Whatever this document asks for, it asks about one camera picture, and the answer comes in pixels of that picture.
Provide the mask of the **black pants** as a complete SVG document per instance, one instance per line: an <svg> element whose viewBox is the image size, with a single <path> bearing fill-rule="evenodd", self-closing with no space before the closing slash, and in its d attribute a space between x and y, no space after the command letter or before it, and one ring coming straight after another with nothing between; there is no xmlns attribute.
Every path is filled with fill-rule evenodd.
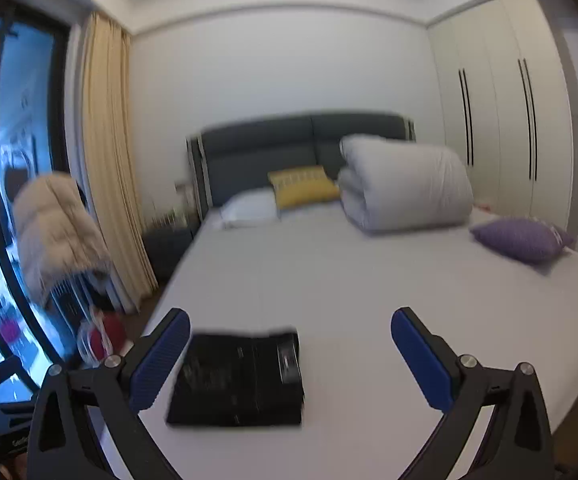
<svg viewBox="0 0 578 480"><path fill-rule="evenodd" d="M178 370L165 421L173 427L298 427L304 388L296 330L197 332Z"/></svg>

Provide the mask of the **red and white stool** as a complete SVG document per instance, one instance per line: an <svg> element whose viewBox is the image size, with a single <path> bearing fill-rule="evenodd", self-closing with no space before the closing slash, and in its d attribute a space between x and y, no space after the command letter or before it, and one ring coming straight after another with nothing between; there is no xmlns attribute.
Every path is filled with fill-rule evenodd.
<svg viewBox="0 0 578 480"><path fill-rule="evenodd" d="M126 329L118 314L93 311L81 322L76 334L76 348L85 366L97 367L109 356L121 354L129 343Z"/></svg>

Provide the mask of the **clothes drying rack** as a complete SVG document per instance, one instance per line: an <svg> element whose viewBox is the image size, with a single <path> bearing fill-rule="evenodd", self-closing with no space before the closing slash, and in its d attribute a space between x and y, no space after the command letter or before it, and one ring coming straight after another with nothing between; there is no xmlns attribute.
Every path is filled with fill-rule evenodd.
<svg viewBox="0 0 578 480"><path fill-rule="evenodd" d="M81 323L91 319L93 298L85 276L74 274L55 284L45 300L45 311L57 333L59 356L67 359L76 352Z"/></svg>

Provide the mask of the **dark grey nightstand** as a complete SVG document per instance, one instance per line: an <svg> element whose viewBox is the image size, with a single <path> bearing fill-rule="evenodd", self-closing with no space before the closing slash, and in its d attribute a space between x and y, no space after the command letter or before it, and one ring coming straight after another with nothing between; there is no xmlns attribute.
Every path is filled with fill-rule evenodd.
<svg viewBox="0 0 578 480"><path fill-rule="evenodd" d="M197 231L197 226L160 226L143 234L146 254L159 286L169 283Z"/></svg>

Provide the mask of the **beige puffer jacket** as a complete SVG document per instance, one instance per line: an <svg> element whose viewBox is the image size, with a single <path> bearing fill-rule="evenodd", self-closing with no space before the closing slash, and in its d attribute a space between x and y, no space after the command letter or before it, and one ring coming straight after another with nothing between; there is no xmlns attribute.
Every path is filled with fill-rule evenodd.
<svg viewBox="0 0 578 480"><path fill-rule="evenodd" d="M68 278L108 281L111 255L68 174L41 174L25 184L14 201L14 222L24 286L34 304L43 307Z"/></svg>

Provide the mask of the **purple cushion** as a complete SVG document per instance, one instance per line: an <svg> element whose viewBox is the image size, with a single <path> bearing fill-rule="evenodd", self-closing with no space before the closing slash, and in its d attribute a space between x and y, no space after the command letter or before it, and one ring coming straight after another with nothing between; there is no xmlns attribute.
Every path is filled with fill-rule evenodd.
<svg viewBox="0 0 578 480"><path fill-rule="evenodd" d="M472 226L470 233L493 252L526 264L550 263L575 243L555 224L531 218L499 218Z"/></svg>

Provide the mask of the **white pillow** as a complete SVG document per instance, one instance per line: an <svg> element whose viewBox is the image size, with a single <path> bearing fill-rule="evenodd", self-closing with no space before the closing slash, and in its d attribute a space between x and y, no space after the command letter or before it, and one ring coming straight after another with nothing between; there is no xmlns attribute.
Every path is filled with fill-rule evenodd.
<svg viewBox="0 0 578 480"><path fill-rule="evenodd" d="M280 220L275 193L272 188L255 188L241 192L229 200L219 211L224 229L265 226Z"/></svg>

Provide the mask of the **dark grey headboard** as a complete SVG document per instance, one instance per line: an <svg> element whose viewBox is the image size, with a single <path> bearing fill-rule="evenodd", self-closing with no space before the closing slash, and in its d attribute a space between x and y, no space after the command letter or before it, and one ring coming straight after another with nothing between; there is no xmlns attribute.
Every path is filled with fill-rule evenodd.
<svg viewBox="0 0 578 480"><path fill-rule="evenodd" d="M233 196L265 188L270 172L321 166L336 179L339 142L350 134L415 141L411 118L382 112L319 112L263 117L201 131L186 141L200 218Z"/></svg>

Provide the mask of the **yellow cushion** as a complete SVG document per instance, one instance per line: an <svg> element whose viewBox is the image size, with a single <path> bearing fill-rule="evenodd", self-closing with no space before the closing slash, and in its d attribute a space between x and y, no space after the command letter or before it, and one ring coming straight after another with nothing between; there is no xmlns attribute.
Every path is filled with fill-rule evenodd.
<svg viewBox="0 0 578 480"><path fill-rule="evenodd" d="M340 190L323 166L273 171L267 174L280 210L339 200Z"/></svg>

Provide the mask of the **rolled white duvet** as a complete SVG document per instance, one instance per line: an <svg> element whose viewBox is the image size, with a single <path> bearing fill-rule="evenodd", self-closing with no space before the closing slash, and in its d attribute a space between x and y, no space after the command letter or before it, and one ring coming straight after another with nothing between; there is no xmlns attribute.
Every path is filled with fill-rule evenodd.
<svg viewBox="0 0 578 480"><path fill-rule="evenodd" d="M446 146L353 134L340 141L344 214L368 233L457 226L473 207L467 170Z"/></svg>

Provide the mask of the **beige curtain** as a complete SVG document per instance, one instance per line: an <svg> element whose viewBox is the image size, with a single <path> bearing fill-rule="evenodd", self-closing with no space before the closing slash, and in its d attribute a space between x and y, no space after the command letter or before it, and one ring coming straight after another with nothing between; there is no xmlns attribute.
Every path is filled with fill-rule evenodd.
<svg viewBox="0 0 578 480"><path fill-rule="evenodd" d="M84 35L82 136L86 177L112 261L123 309L135 311L157 288L142 240L144 221L134 171L130 125L131 36L94 12Z"/></svg>

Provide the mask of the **white wardrobe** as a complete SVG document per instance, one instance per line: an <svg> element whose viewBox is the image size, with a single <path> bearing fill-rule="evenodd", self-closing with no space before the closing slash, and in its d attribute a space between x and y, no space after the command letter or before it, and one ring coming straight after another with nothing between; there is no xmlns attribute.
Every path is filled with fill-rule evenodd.
<svg viewBox="0 0 578 480"><path fill-rule="evenodd" d="M445 142L475 203L566 229L578 251L578 12L486 0L428 29Z"/></svg>

